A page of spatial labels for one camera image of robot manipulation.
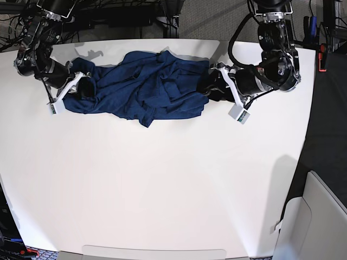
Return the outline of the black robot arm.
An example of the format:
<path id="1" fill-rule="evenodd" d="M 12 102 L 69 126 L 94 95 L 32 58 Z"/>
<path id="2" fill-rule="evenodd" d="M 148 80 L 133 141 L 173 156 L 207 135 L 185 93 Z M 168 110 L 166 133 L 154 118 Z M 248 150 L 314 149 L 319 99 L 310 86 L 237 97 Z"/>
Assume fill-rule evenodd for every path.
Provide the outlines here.
<path id="1" fill-rule="evenodd" d="M 71 64 L 62 65 L 50 56 L 53 45 L 63 33 L 63 25 L 73 20 L 74 12 L 86 8 L 92 1 L 38 1 L 29 29 L 20 44 L 14 66 L 22 76 L 34 75 L 46 89 L 50 101 L 51 88 L 62 91 L 75 79 Z"/>
<path id="2" fill-rule="evenodd" d="M 256 99 L 280 90 L 289 92 L 301 81 L 299 55 L 295 48 L 290 20 L 291 1 L 248 1 L 249 13 L 228 43 L 232 66 L 222 62 L 210 66 L 211 73 L 197 91 L 211 100 L 229 101 L 247 109 Z M 233 54 L 234 44 L 246 23 L 258 24 L 261 62 L 245 64 Z"/>

